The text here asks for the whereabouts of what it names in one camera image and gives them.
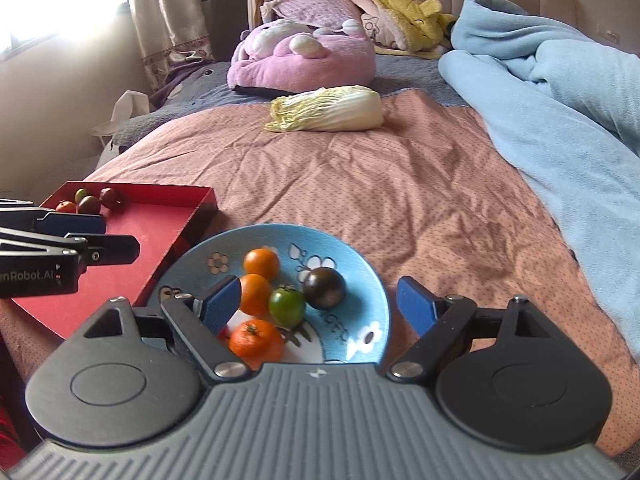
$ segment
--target pink plush toy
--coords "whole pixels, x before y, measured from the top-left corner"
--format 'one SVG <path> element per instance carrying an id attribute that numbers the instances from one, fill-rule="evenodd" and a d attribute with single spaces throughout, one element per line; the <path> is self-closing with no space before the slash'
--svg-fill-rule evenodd
<path id="1" fill-rule="evenodd" d="M 293 93 L 334 86 L 366 86 L 376 74 L 373 43 L 356 20 L 346 36 L 277 20 L 255 28 L 236 47 L 226 76 L 229 88 L 260 87 Z"/>

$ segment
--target wall socket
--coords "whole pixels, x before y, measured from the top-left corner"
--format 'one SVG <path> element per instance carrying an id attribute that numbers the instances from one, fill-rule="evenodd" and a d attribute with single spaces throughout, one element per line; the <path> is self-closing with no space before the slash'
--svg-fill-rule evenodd
<path id="1" fill-rule="evenodd" d="M 610 41 L 611 43 L 615 43 L 616 45 L 620 44 L 620 35 L 613 30 L 609 30 L 607 27 L 603 27 L 602 25 L 598 25 L 598 36 L 603 37 L 605 40 Z"/>

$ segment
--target blue plate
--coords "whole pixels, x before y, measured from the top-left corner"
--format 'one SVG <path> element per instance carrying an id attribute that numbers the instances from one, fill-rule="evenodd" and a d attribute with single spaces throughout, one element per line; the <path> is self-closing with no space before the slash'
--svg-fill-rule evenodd
<path id="1" fill-rule="evenodd" d="M 389 306 L 382 283 L 366 260 L 343 241 L 298 225 L 259 224 L 227 231 L 195 246 L 166 274 L 149 299 L 159 305 L 167 291 L 183 290 L 194 296 L 218 280 L 242 276 L 242 261 L 252 249 L 270 248 L 280 259 L 280 275 L 271 284 L 294 285 L 302 290 L 309 270 L 333 267 L 344 277 L 347 297 L 336 308 L 306 308 L 305 322 L 286 336 L 283 362 L 379 363 L 389 335 Z M 238 311 L 229 322 L 233 329 L 250 316 Z"/>

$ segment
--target red box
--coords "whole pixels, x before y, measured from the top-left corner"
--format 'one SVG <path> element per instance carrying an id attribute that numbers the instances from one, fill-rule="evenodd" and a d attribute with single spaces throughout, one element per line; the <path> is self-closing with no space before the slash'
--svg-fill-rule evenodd
<path id="1" fill-rule="evenodd" d="M 117 182 L 67 182 L 42 205 L 55 208 L 63 200 L 73 201 L 81 187 L 95 196 L 105 187 L 118 190 L 123 205 L 113 210 L 102 208 L 107 234 L 135 236 L 140 242 L 140 256 L 131 265 L 89 267 L 80 277 L 75 294 L 16 300 L 63 338 L 109 298 L 125 296 L 135 306 L 145 305 L 160 277 L 201 240 L 218 210 L 210 187 Z"/>

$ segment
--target red fabric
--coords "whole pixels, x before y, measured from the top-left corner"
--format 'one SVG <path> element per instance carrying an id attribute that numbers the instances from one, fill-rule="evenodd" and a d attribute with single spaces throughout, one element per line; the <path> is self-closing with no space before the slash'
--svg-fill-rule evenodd
<path id="1" fill-rule="evenodd" d="M 17 440 L 9 414 L 0 404 L 0 469 L 12 468 L 24 457 L 24 451 L 18 446 Z"/>

